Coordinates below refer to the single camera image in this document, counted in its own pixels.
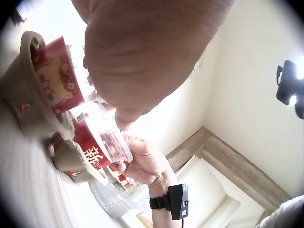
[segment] clear plastic cup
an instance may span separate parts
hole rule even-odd
[[[92,166],[99,170],[118,161],[130,163],[131,151],[106,109],[94,102],[81,105],[81,109],[83,113],[75,123],[74,141]]]
[[[37,85],[55,114],[88,101],[99,101],[82,66],[82,55],[59,37],[32,54]]]

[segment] plastic lid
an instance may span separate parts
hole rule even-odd
[[[133,160],[131,151],[103,105],[88,102],[82,108],[92,136],[101,149],[106,149],[109,161],[124,160],[130,163]]]
[[[79,44],[78,48],[76,45],[66,45],[66,50],[84,100],[86,102],[98,101],[97,91],[93,84],[88,81],[88,71],[82,65],[84,52],[81,48],[81,44]]]

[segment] cartoon illustration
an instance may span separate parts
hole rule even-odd
[[[59,58],[47,61],[35,68],[39,89],[52,109],[73,97],[74,83],[67,73],[68,65]]]

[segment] white sleeve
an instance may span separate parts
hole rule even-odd
[[[289,223],[293,223],[296,219],[297,211],[303,207],[304,196],[298,196],[285,203],[273,212],[270,216],[262,220],[255,228],[280,228],[289,227]]]

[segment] light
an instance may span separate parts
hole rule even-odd
[[[298,65],[298,75],[297,77],[299,79],[304,78],[304,56],[301,56],[299,59],[299,65]]]
[[[297,102],[297,97],[293,95],[289,100],[289,105],[294,105]]]

